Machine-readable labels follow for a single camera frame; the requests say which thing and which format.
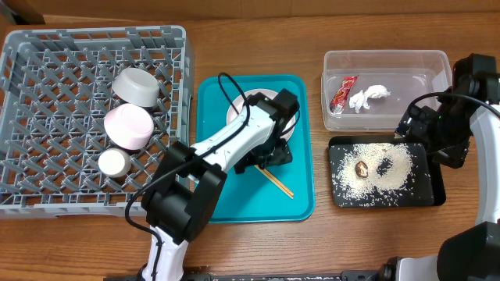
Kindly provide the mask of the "white cup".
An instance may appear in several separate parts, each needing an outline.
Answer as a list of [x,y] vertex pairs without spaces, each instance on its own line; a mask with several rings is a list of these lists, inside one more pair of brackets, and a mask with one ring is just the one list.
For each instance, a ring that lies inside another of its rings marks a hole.
[[119,148],[107,149],[99,155],[98,168],[107,177],[124,176],[131,168],[130,156]]

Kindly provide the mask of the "white tissue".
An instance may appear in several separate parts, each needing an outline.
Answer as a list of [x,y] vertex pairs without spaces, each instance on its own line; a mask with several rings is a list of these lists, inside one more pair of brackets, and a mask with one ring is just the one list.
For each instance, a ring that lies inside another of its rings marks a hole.
[[355,113],[359,113],[362,108],[369,110],[370,99],[386,98],[391,95],[391,92],[383,85],[372,85],[369,86],[365,91],[354,94],[349,98],[348,105],[349,108],[353,108]]

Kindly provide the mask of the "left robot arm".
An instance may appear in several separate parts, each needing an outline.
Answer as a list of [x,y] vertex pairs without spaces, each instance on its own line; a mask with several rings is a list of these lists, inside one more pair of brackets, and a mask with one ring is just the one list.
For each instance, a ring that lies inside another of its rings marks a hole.
[[288,164],[292,154],[282,137],[299,110],[296,95],[283,89],[268,98],[258,92],[211,137],[188,147],[177,142],[166,151],[141,199],[152,231],[144,280],[180,280],[189,242],[208,224],[229,170]]

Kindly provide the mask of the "red snack wrapper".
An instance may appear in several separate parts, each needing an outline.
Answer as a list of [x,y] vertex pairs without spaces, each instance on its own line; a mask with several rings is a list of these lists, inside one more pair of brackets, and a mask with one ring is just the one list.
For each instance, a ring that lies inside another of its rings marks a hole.
[[337,93],[330,101],[330,111],[333,114],[341,114],[344,111],[345,103],[348,98],[348,94],[356,81],[358,80],[358,76],[346,76],[339,87]]

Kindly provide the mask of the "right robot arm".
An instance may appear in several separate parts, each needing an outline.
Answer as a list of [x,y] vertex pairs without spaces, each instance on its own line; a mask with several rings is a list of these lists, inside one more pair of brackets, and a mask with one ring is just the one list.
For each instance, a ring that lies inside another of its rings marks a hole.
[[495,57],[470,54],[452,67],[452,85],[432,97],[438,109],[411,101],[395,136],[421,143],[430,160],[463,166],[470,144],[478,164],[475,224],[448,238],[436,255],[391,258],[378,280],[497,280],[499,278],[499,72]]

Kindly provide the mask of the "brown food piece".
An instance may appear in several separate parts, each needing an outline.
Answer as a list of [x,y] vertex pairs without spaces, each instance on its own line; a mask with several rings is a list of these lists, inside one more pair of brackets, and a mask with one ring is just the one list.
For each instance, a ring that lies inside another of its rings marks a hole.
[[368,165],[364,161],[359,161],[355,164],[355,173],[359,178],[367,178],[369,176]]

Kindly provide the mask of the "grey bowl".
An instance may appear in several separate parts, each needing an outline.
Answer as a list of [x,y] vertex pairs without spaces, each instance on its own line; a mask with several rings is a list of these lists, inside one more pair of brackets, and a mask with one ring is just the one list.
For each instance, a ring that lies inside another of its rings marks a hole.
[[124,101],[144,108],[154,107],[159,96],[158,80],[137,68],[122,70],[112,82],[112,90]]

